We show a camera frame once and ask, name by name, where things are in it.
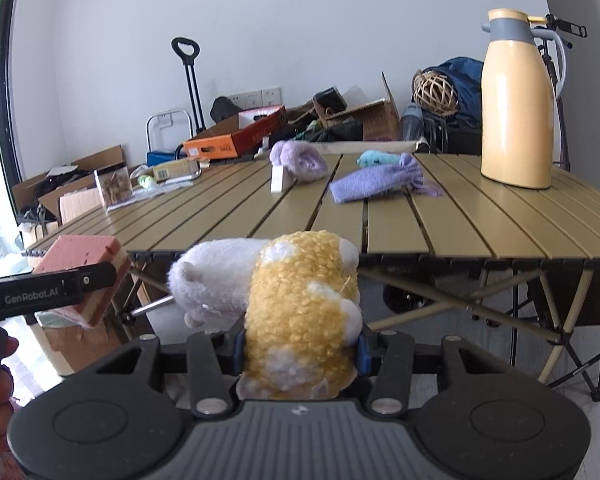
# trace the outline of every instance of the small white box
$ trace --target small white box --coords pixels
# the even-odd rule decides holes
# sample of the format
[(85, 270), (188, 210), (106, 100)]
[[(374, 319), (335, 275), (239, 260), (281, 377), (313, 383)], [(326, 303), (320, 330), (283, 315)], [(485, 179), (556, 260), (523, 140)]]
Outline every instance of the small white box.
[(282, 193), (295, 182), (294, 176), (284, 166), (271, 167), (271, 192)]

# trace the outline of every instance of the white wall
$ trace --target white wall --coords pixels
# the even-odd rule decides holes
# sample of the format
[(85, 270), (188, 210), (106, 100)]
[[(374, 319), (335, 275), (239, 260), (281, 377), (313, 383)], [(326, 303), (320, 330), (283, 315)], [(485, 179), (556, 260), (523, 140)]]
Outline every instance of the white wall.
[(545, 0), (58, 0), (56, 75), (69, 155), (123, 143), (131, 162), (141, 162), (147, 118), (190, 110), (170, 47), (176, 36), (202, 48), (196, 68), (208, 122), (216, 96), (271, 86), (282, 87), (286, 105), (332, 85), (383, 97), (382, 71), (401, 109), (416, 69), (484, 58), (480, 23), (501, 6), (547, 12)]
[(57, 0), (16, 0), (11, 33), (11, 105), (25, 178), (68, 162), (55, 64)]
[(585, 25), (588, 38), (564, 34), (568, 81), (562, 92), (571, 171), (600, 188), (600, 0), (548, 0), (559, 18)]

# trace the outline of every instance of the folding table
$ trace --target folding table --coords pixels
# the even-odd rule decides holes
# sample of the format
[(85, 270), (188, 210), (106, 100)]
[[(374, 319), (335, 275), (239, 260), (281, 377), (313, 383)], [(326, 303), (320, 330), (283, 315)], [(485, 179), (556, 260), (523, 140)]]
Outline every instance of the folding table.
[[(592, 274), (600, 269), (600, 191), (559, 169), (554, 170), (550, 189), (529, 190), (482, 177), (477, 156), (416, 157), (426, 178), (443, 188), (443, 196), (405, 191), (337, 205), (328, 183), (355, 171), (356, 155), (328, 155), (327, 179), (296, 184), (282, 194), (270, 192), (266, 161), (224, 165), (204, 171), (184, 190), (110, 213), (96, 208), (43, 238), (28, 253), (43, 254), (62, 234), (114, 235), (136, 261), (133, 272), (144, 279), (141, 266), (173, 260), (206, 240), (328, 230), (357, 245), (360, 274), (434, 301), (373, 323), (376, 330), (452, 308), (468, 309), (511, 326), (514, 336), (516, 330), (525, 330), (553, 344), (539, 377), (542, 382), (563, 347), (581, 366), (570, 335)], [(462, 298), (392, 272), (396, 268), (431, 273), (480, 271), (480, 289)], [(510, 277), (487, 285), (490, 270), (505, 269), (512, 270)], [(544, 278), (546, 270), (580, 273), (564, 324)], [(518, 319), (517, 301), (514, 316), (482, 305), (484, 298), (538, 277), (551, 311), (551, 330)], [(165, 290), (164, 285), (155, 285)]]

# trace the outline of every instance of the purple plush toy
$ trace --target purple plush toy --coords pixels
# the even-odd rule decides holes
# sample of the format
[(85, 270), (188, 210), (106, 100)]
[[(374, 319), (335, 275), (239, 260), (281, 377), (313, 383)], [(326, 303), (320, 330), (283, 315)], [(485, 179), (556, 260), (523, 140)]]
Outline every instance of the purple plush toy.
[(284, 166), (298, 182), (314, 182), (329, 173), (327, 161), (305, 140), (279, 140), (269, 153), (274, 166)]
[(440, 196), (442, 190), (425, 182), (422, 168), (413, 155), (403, 153), (400, 164), (382, 164), (363, 168), (344, 176), (330, 185), (336, 204), (362, 200), (406, 186), (416, 194)]

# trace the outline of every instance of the clear plastic container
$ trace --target clear plastic container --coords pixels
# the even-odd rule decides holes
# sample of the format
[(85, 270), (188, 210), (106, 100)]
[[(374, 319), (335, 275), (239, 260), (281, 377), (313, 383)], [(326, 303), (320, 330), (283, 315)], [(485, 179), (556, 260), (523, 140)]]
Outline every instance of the clear plastic container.
[(131, 198), (129, 168), (121, 162), (93, 172), (104, 207), (111, 207)]

